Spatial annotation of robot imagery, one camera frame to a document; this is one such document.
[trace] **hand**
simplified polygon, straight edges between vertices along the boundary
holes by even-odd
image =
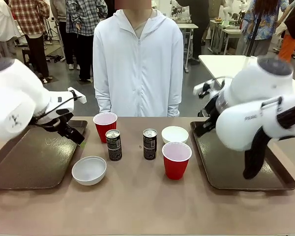
[[[275,22],[275,28],[278,28],[280,26],[280,24],[281,24],[280,21]]]
[[[77,27],[78,31],[81,31],[81,25],[76,23],[75,26]]]

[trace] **can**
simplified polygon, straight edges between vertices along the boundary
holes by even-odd
[[[119,161],[122,158],[119,130],[112,129],[106,132],[106,141],[109,159]]]
[[[157,131],[155,129],[146,129],[143,131],[143,156],[146,160],[156,158],[157,151]]]

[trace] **can lid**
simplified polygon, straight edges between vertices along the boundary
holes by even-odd
[[[117,138],[120,135],[119,130],[111,129],[106,132],[106,137],[109,139]]]
[[[155,129],[146,129],[143,131],[143,135],[148,137],[148,138],[154,138],[157,136],[157,131]]]

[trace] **tray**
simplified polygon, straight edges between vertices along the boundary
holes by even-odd
[[[230,150],[218,139],[215,130],[198,137],[195,127],[203,122],[190,123],[201,160],[210,185],[217,189],[240,191],[283,191],[295,189],[295,180],[268,148],[265,163],[258,175],[243,177],[244,152]]]
[[[68,123],[83,133],[87,122]],[[63,179],[76,144],[57,132],[27,129],[0,150],[0,189],[44,189]]]

